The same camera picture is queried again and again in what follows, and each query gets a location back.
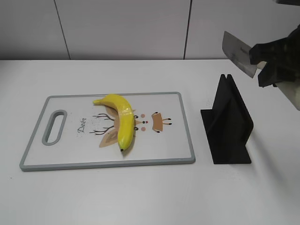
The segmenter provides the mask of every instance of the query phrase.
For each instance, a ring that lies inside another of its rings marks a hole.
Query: deer illustration
[[[109,115],[107,115],[106,113],[100,113],[96,116],[93,116],[94,118],[105,118],[104,120],[111,120],[113,121],[113,125],[110,127],[104,127],[104,130],[93,130],[92,132],[90,132],[90,134],[95,134],[95,135],[104,135],[99,147],[103,148],[112,144],[115,144],[116,142],[118,142],[118,130],[120,128],[120,119],[119,119],[119,115],[117,113],[117,111],[115,111],[114,109],[105,106],[105,109],[107,111],[107,113],[112,116],[113,118],[111,118]],[[138,124],[147,124],[148,121],[138,121],[137,120],[138,116],[135,115],[135,130],[138,130],[139,128],[136,126]]]
[[[161,113],[155,112],[151,115],[153,119],[153,126],[152,130],[154,130],[157,133],[160,133],[163,131],[163,125],[171,125],[172,123],[164,123],[164,120],[171,120],[171,118],[163,119],[161,116]]]

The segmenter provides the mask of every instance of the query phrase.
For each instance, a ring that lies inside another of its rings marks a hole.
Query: cutting board handle hole
[[[60,140],[66,118],[65,110],[56,110],[51,114],[42,139],[44,145],[53,145]]]

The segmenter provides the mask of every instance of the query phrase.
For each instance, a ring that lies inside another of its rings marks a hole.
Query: deer ear
[[[118,112],[115,111],[113,108],[105,106],[105,109],[106,109],[107,113],[110,114],[111,116],[113,116],[114,118],[118,117]]]
[[[99,145],[100,148],[115,144],[118,142],[118,130],[113,129],[106,133]]]

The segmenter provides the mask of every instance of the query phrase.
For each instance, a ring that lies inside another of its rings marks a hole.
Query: banana tip
[[[94,101],[93,101],[93,104],[94,104],[94,105],[100,105],[100,104],[101,104],[101,100],[94,100]]]

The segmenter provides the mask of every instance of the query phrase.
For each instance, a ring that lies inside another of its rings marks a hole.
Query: white wall
[[[1,0],[1,59],[68,59],[53,0]]]
[[[71,59],[182,59],[190,0],[56,0]],[[225,58],[225,30],[249,45],[286,37],[300,7],[193,0],[186,59]],[[54,0],[2,0],[0,59],[68,59]]]
[[[285,38],[299,24],[300,7],[272,0],[193,0],[186,59],[225,58],[225,30],[253,46]]]
[[[183,59],[189,0],[56,0],[71,59]]]

